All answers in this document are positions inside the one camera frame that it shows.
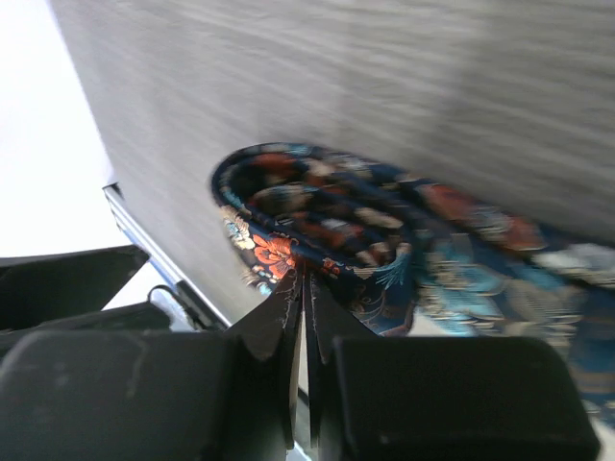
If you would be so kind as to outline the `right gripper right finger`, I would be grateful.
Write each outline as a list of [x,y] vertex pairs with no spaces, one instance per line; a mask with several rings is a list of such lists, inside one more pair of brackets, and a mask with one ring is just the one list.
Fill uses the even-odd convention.
[[323,460],[595,460],[568,369],[530,337],[381,337],[305,277],[310,435]]

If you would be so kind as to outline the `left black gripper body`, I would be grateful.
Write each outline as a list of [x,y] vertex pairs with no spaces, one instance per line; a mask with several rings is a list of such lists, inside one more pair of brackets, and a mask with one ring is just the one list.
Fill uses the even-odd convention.
[[149,301],[105,306],[148,261],[135,245],[1,260],[1,353],[43,330],[165,330]]

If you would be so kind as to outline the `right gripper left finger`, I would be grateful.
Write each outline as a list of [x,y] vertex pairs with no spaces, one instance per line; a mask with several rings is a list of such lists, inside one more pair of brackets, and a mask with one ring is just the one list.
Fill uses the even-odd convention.
[[1,364],[5,460],[283,460],[302,274],[216,332],[47,329]]

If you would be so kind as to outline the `floral navy necktie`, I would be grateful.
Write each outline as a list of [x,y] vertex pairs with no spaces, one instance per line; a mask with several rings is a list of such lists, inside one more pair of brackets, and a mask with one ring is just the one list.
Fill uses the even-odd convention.
[[248,282],[300,265],[379,335],[416,314],[458,336],[532,336],[568,362],[587,411],[614,422],[614,249],[348,152],[265,143],[211,178]]

